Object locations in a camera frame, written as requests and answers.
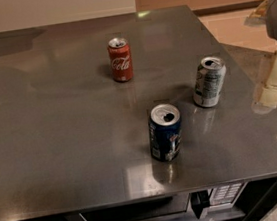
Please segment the silver white soda can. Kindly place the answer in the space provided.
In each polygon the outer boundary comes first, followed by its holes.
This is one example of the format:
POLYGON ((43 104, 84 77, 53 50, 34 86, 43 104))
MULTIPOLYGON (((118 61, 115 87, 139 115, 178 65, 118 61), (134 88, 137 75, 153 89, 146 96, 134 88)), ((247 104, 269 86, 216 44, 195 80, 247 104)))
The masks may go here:
POLYGON ((196 72, 193 99, 202 107, 216 106, 226 76, 226 64, 221 57, 209 56, 201 59, 196 72))

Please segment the blue pepsi can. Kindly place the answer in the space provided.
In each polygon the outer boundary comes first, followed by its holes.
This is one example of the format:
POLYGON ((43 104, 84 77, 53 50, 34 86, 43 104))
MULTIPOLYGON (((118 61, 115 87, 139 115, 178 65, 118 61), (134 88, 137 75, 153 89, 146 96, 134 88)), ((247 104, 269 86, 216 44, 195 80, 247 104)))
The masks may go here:
POLYGON ((149 115, 149 143, 153 158, 172 161, 179 153, 181 142, 181 116, 172 104, 155 106, 149 115))

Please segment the microwave oven under counter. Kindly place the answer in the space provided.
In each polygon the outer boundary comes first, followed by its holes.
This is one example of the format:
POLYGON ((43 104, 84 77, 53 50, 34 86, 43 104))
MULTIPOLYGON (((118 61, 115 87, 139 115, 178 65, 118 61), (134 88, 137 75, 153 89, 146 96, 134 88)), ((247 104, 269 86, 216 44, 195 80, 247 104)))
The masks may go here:
POLYGON ((236 200, 244 183, 225 184, 144 202, 122 204, 65 217, 66 221, 227 221, 244 216, 236 200))

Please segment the red coca cola can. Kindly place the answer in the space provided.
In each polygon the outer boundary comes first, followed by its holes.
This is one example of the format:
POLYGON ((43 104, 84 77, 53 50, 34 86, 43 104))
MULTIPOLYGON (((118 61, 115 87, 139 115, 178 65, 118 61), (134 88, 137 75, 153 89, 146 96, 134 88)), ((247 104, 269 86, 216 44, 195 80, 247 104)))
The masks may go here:
POLYGON ((128 82, 133 77, 130 45, 124 38, 113 38, 109 41, 108 55, 110 57, 113 79, 117 82, 128 82))

